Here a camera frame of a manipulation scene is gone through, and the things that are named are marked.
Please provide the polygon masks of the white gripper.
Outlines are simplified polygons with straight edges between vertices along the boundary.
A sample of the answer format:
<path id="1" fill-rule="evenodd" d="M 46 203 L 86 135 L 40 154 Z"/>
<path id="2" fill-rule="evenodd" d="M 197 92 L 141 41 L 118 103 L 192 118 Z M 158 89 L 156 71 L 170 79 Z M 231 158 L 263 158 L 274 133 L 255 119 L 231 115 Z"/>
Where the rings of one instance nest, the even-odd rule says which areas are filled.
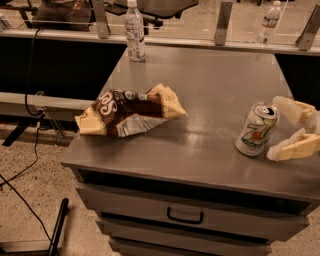
<path id="1" fill-rule="evenodd" d="M 320 151 L 320 111 L 313 105 L 283 96 L 275 96 L 272 103 L 292 125 L 308 124 L 308 130 L 312 133 L 301 128 L 289 139 L 270 147 L 267 158 L 272 161 L 299 159 Z"/>

